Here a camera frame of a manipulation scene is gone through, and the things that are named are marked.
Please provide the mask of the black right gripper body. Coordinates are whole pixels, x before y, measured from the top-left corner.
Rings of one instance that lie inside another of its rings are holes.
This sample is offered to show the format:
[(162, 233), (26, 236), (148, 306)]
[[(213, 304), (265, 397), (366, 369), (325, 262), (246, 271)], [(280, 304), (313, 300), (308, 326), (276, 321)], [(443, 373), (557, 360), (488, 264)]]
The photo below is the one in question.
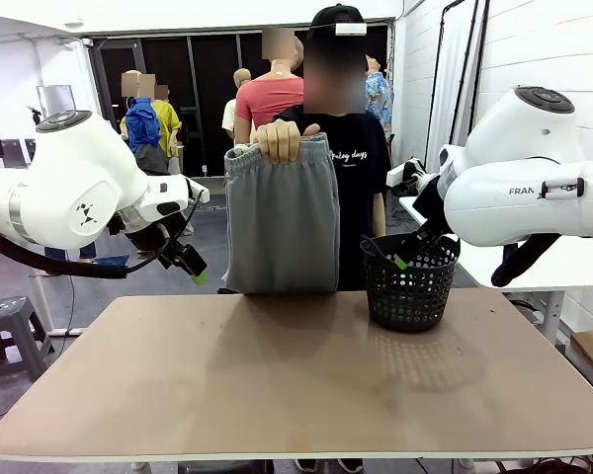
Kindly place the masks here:
[(439, 176), (434, 175), (418, 181), (416, 184), (417, 197), (413, 208), (424, 218), (422, 224), (430, 232), (447, 232), (448, 222), (444, 211), (444, 201), (438, 190)]

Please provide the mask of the grey training pants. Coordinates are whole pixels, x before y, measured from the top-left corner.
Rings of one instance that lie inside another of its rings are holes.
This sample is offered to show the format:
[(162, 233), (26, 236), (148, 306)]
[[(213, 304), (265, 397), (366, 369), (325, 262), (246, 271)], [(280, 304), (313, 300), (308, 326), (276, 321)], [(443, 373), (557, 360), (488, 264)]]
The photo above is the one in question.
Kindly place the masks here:
[(325, 134), (301, 140), (293, 162), (259, 145), (224, 156), (226, 288), (239, 293), (333, 292), (339, 279), (340, 204)]

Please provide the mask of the person's left forearm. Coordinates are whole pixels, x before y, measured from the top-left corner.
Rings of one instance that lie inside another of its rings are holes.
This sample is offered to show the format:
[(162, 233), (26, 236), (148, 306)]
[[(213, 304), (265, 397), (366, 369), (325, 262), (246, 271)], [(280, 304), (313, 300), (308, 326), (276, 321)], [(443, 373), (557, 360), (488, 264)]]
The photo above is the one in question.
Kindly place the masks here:
[(386, 212), (382, 193), (374, 195), (373, 198), (373, 235), (377, 238), (383, 237), (386, 233)]

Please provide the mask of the person's right hand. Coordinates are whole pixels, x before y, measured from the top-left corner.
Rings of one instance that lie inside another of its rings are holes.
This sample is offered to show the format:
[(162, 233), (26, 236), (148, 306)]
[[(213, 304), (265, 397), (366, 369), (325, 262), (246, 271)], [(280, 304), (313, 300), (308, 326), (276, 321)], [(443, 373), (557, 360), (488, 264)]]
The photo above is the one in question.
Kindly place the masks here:
[(261, 154), (273, 164), (288, 164), (298, 158), (300, 141), (304, 136), (312, 136), (320, 131), (317, 123), (300, 131), (294, 121), (276, 119), (261, 125), (256, 131), (256, 143)]

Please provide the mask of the white side table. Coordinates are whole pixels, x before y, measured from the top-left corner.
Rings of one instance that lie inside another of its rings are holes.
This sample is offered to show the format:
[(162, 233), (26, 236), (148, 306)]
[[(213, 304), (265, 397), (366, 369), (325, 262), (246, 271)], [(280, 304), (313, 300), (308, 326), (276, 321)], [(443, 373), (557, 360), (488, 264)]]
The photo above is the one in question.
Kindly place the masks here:
[[(492, 287), (490, 278), (502, 260), (501, 247), (461, 244), (459, 266), (478, 286)], [(554, 343), (565, 293), (592, 288), (593, 239), (563, 236), (528, 270), (501, 290), (508, 293), (541, 292), (545, 302), (541, 331), (548, 341)]]

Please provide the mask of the dark grey perforated basket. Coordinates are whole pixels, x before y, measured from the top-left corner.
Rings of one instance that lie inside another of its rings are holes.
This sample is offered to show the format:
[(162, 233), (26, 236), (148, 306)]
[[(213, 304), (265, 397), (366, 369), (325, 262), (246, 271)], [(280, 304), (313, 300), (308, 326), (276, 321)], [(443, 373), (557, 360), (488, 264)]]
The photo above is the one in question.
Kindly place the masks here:
[(369, 312), (384, 328), (425, 332), (438, 326), (443, 318), (461, 242), (442, 236), (404, 263), (400, 247), (406, 237), (365, 237), (361, 242)]

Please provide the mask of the person in black t-shirt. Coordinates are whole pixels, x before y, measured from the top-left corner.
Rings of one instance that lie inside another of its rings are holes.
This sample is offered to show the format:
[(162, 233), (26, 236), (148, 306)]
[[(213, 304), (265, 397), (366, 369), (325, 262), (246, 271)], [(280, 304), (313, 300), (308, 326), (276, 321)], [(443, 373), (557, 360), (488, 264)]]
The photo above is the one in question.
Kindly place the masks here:
[(326, 135), (340, 204), (340, 291), (366, 287), (361, 241), (373, 235), (373, 198), (384, 193), (390, 159), (379, 120), (366, 109), (367, 52), (304, 45), (303, 101), (272, 120), (300, 131), (317, 123)]

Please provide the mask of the figure in blue floral shirt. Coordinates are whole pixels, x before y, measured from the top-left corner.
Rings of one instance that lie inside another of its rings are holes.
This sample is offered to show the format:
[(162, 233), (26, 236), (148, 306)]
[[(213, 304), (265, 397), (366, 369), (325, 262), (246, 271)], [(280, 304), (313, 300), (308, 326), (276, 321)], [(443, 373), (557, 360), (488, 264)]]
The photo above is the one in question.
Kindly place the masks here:
[(385, 138), (390, 140), (393, 90), (382, 74), (378, 61), (369, 55), (366, 55), (366, 59), (366, 109), (379, 120)]

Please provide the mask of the mannequin with yellow shirt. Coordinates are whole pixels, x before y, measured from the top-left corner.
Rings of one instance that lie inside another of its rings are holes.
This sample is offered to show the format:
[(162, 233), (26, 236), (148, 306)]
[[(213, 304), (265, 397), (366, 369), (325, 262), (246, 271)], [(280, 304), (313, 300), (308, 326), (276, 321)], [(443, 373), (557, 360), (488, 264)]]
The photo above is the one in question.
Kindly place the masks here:
[(169, 102), (169, 89), (167, 85), (156, 84), (154, 99), (151, 101), (160, 128), (159, 146), (168, 158), (178, 156), (177, 134), (182, 126), (178, 115)]

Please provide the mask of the mannequin with blue jacket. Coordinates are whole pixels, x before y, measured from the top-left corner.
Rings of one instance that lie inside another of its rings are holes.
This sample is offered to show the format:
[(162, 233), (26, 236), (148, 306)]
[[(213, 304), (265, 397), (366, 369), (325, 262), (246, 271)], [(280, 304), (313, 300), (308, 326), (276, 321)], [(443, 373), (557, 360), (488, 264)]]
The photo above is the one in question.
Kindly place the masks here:
[(155, 87), (153, 74), (138, 70), (122, 74), (122, 96), (127, 99), (127, 112), (121, 129), (138, 168), (150, 176), (167, 176), (168, 158), (159, 144), (160, 124), (152, 107)]

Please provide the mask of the black curved pipe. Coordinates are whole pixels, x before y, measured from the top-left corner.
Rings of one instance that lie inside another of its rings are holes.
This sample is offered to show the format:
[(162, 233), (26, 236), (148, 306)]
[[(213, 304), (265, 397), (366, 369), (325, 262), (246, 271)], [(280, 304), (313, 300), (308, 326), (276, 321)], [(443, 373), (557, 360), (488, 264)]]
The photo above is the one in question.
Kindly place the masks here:
[(442, 11), (425, 150), (426, 164), (430, 169), (439, 167), (439, 151), (443, 144), (450, 141), (472, 7), (472, 0), (451, 0)]

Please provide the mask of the black straight pole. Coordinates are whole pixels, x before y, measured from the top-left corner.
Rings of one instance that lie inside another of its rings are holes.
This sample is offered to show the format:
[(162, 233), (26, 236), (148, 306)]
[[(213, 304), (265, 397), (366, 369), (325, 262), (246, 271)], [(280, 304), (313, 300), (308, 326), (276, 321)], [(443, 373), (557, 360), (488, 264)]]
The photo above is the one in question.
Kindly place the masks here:
[(464, 145), (466, 143), (466, 139), (471, 133), (474, 124), (491, 3), (491, 0), (474, 1), (474, 20), (471, 25), (471, 40), (470, 46), (466, 49), (468, 55), (463, 75), (464, 82), (462, 94), (457, 105), (456, 120), (454, 121), (454, 131), (451, 140), (451, 143), (456, 145)]

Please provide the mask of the grey plastic stool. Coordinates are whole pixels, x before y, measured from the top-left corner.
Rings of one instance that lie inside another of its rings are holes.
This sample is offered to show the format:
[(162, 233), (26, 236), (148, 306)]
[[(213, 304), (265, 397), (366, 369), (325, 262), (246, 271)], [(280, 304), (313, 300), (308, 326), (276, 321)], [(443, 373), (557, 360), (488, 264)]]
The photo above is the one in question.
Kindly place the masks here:
[(26, 372), (35, 382), (54, 352), (33, 303), (26, 296), (0, 299), (0, 377)]

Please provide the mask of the black cap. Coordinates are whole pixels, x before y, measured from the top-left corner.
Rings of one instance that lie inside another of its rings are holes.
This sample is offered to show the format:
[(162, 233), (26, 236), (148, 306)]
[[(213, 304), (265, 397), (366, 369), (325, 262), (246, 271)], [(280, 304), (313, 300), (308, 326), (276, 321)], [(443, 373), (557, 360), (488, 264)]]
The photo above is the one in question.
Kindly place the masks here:
[(320, 10), (313, 18), (306, 36), (306, 45), (312, 50), (347, 48), (350, 52), (364, 54), (367, 35), (364, 37), (337, 37), (337, 23), (364, 23), (360, 11), (350, 5), (336, 4)]

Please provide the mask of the grey wall panel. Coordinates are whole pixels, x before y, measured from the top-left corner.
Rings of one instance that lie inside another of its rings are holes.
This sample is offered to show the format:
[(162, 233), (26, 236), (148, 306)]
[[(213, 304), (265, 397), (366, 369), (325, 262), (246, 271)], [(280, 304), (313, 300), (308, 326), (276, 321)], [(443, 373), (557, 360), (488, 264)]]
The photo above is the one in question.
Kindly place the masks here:
[(75, 109), (70, 85), (38, 86), (37, 92), (44, 118)]

